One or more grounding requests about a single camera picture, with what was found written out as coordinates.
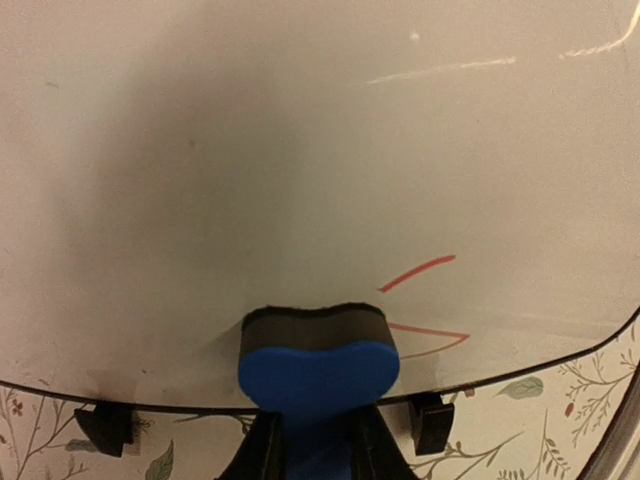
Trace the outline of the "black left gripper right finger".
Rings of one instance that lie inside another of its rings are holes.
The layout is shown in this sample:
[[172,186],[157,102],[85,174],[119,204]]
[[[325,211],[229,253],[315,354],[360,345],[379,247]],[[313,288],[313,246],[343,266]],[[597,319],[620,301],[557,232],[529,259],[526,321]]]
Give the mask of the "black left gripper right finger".
[[357,478],[418,480],[375,405],[357,410]]

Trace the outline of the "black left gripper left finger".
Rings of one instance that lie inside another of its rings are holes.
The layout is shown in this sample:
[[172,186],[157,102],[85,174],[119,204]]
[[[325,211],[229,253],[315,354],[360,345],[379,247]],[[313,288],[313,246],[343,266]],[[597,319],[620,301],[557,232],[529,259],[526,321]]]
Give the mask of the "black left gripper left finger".
[[283,478],[283,421],[278,413],[260,412],[219,480]]

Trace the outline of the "blue whiteboard eraser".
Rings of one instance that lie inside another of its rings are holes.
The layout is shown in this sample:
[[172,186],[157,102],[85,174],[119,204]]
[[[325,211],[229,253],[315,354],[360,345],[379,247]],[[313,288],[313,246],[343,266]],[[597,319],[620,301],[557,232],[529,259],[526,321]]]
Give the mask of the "blue whiteboard eraser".
[[366,303],[267,306],[241,324],[238,383],[281,415],[288,479],[348,479],[343,415],[386,394],[400,359],[384,313]]

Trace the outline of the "small black-framed whiteboard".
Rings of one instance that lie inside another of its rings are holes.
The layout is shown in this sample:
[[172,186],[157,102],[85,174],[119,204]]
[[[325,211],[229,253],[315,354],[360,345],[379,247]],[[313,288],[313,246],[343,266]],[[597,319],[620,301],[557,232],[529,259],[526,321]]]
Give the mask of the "small black-framed whiteboard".
[[1,378],[248,405],[240,322],[367,303],[396,395],[639,304],[635,1],[5,1]]

